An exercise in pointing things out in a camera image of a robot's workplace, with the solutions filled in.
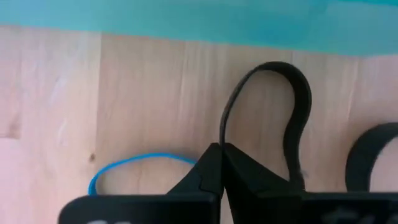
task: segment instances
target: teal fabric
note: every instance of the teal fabric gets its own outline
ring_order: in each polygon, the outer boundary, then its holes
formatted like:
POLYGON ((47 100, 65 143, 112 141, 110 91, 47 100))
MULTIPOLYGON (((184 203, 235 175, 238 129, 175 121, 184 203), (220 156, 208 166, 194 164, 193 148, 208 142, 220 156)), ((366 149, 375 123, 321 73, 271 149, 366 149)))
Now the teal fabric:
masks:
POLYGON ((0 24, 348 55, 398 53, 398 0, 0 0, 0 24))

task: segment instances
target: wood grain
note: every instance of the wood grain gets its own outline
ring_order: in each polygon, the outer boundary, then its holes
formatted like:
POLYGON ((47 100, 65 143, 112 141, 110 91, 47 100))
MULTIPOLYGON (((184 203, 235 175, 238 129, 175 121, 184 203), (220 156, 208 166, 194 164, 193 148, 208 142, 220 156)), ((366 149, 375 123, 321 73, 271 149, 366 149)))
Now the wood grain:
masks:
MULTIPOLYGON (((312 88, 300 143, 309 191, 345 191, 355 140, 377 124, 398 121, 395 55, 355 58, 20 27, 1 27, 0 34, 0 106, 6 108, 0 223, 55 223, 62 206, 84 195, 93 174, 116 160, 162 151, 198 159, 218 140, 237 82, 263 62, 294 64, 312 88)), ((239 96, 227 130, 227 141, 286 179, 282 137, 293 97, 282 76, 259 73, 239 96)), ((398 190, 397 147, 392 141, 377 160, 372 190, 398 190)), ((150 159, 108 172, 98 187, 104 194, 162 194, 189 169, 150 159)), ((221 221, 231 223, 226 197, 221 221)))
POLYGON ((0 27, 0 138, 21 133, 21 31, 0 27))
POLYGON ((89 158, 95 151, 100 35, 22 29, 13 38, 21 39, 14 46, 21 48, 21 61, 10 65, 21 78, 22 128, 19 141, 0 139, 0 223, 56 223, 60 209, 85 194, 95 172, 89 158))

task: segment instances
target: black loop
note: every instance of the black loop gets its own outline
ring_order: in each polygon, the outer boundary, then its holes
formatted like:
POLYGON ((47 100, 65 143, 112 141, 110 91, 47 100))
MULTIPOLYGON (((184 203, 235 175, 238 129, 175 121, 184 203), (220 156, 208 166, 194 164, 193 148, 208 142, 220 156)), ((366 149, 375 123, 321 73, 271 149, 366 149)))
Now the black loop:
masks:
POLYGON ((398 123, 380 124, 367 130, 354 143, 346 164, 348 191, 369 191, 374 163, 384 146, 398 137, 398 123))
POLYGON ((229 113, 237 99, 244 84, 249 78, 258 71, 273 71, 283 75, 293 87, 294 91, 294 109, 289 123, 287 124, 284 134, 284 156, 289 170, 290 182, 300 189, 305 189, 305 182, 301 173, 300 159, 299 159, 299 144, 300 138, 310 116, 311 110, 311 89, 307 79, 303 73, 293 65, 285 62, 267 62, 257 66, 246 74, 242 80, 235 87, 230 96, 220 123, 220 145, 224 148, 225 145, 225 129, 229 117, 229 113))

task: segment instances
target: black device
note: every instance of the black device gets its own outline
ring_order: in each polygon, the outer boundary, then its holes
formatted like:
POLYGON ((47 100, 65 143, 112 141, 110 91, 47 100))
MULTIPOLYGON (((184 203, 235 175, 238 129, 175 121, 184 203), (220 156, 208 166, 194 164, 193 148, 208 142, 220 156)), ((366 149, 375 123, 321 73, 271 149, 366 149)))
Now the black device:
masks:
POLYGON ((99 195, 66 205, 59 224, 217 224, 226 189, 235 224, 241 223, 398 223, 398 194, 369 193, 377 155, 398 135, 387 123, 365 132, 354 144, 346 165, 347 193, 305 191, 299 141, 310 114, 311 91, 300 70, 284 62, 268 62, 251 70, 231 95, 220 124, 219 143, 210 144, 192 170, 165 195, 99 195), (225 142, 229 112, 244 84, 258 71, 288 79, 295 107, 284 134, 287 181, 225 142))

